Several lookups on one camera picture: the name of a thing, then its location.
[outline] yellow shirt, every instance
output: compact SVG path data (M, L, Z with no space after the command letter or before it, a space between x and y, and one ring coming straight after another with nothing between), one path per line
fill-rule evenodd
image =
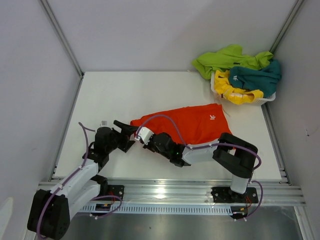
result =
M260 90L247 91L241 88L234 88L229 83L230 72L215 71L214 75L214 90L223 95L226 99L234 104L252 103L257 98L263 98L264 93Z

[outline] red cloth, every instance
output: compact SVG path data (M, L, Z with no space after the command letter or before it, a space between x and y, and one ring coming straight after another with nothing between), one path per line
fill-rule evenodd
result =
M132 120L130 124L141 126L146 120L157 114L172 118L187 144L203 144L218 139L222 133L231 134L222 106L216 103L156 112ZM174 142L182 144L174 125L165 117L155 117L145 127L155 134L167 133Z

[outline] white table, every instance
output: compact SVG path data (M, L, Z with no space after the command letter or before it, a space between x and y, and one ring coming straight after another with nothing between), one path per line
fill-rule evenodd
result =
M78 122L97 129L101 120L129 124L144 115L186 106L214 103L210 81L197 72L86 72L58 161L55 177L64 177L82 162L85 138ZM279 181L281 175L260 106L223 103L231 132L258 148L262 165L253 175L260 181ZM95 134L88 132L89 142ZM136 142L124 153L116 149L100 171L108 178L229 180L217 162L177 167Z

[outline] laundry basket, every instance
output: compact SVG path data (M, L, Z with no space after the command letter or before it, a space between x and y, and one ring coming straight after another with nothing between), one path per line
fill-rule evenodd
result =
M215 74L212 73L211 74L211 90L212 92L214 92L215 95L220 95L216 92L215 90ZM256 98L253 102L251 103L244 103L244 104L250 104L250 105L255 105L255 106L261 106L263 104L265 104L266 102L272 102L273 100L276 99L276 93L272 94L270 97L268 98Z

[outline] gray floor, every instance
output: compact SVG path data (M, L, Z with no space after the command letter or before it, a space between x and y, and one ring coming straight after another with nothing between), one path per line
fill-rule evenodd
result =
M302 240L293 207L261 207L247 222L229 216L78 216L63 240Z

